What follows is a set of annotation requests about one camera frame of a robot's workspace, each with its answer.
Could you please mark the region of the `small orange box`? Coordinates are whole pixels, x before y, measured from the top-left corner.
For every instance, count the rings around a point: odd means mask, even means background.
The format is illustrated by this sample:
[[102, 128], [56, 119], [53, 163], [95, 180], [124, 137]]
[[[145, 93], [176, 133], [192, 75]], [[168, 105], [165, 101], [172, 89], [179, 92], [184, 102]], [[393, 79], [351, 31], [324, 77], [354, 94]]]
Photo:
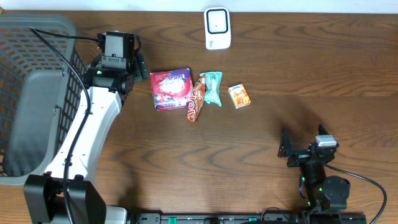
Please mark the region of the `small orange box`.
[[236, 109], [251, 104], [251, 99], [242, 83], [229, 87], [228, 93]]

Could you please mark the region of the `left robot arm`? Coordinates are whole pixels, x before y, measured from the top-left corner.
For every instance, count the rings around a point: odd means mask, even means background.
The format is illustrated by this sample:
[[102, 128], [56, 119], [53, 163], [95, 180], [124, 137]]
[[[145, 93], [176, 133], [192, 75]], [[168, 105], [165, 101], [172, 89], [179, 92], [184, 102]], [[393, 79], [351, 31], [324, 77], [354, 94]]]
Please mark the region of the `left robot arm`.
[[108, 31], [94, 41], [101, 49], [84, 75], [65, 64], [81, 86], [81, 100], [68, 134], [42, 174], [31, 174], [24, 197], [32, 223], [133, 223], [130, 211], [107, 205], [95, 174], [109, 129], [135, 82], [149, 77], [138, 35]]

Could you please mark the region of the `orange snack bar wrapper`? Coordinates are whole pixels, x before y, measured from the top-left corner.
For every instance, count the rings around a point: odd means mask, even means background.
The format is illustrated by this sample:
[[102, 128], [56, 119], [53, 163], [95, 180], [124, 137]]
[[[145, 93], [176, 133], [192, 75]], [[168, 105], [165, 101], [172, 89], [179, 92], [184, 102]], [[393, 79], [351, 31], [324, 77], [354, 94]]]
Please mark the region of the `orange snack bar wrapper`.
[[206, 79], [205, 77], [200, 77], [193, 87], [192, 96], [187, 106], [187, 120], [189, 122], [193, 123], [197, 119], [204, 103], [205, 92]]

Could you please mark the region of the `red purple snack pack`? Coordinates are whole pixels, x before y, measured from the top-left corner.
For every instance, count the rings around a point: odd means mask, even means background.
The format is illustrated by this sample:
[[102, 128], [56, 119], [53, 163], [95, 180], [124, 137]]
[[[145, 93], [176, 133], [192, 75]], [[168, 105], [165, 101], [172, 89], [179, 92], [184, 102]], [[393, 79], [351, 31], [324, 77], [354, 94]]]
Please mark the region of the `red purple snack pack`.
[[151, 73], [150, 85], [157, 111], [185, 108], [192, 96], [193, 82], [189, 68]]

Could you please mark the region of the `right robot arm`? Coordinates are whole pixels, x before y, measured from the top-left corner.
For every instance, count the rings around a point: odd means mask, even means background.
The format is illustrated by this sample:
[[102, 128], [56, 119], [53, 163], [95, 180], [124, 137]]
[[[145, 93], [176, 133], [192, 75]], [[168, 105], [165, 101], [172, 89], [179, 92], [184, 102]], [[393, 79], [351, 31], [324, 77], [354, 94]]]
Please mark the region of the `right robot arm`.
[[338, 147], [338, 142], [322, 125], [318, 126], [318, 135], [307, 149], [294, 149], [288, 130], [284, 128], [281, 131], [277, 156], [287, 159], [287, 167], [300, 169], [300, 193], [314, 211], [340, 212], [347, 209], [350, 182], [337, 175], [327, 176], [325, 172]]

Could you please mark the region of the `teal snack wrapper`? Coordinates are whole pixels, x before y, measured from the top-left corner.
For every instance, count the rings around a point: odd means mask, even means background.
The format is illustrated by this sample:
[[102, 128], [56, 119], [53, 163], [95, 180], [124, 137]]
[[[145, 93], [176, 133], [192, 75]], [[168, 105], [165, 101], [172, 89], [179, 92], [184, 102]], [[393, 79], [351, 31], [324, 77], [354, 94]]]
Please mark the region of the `teal snack wrapper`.
[[222, 107], [220, 98], [220, 85], [223, 77], [223, 72], [205, 72], [200, 76], [205, 79], [206, 92], [204, 101], [208, 104], [214, 103]]

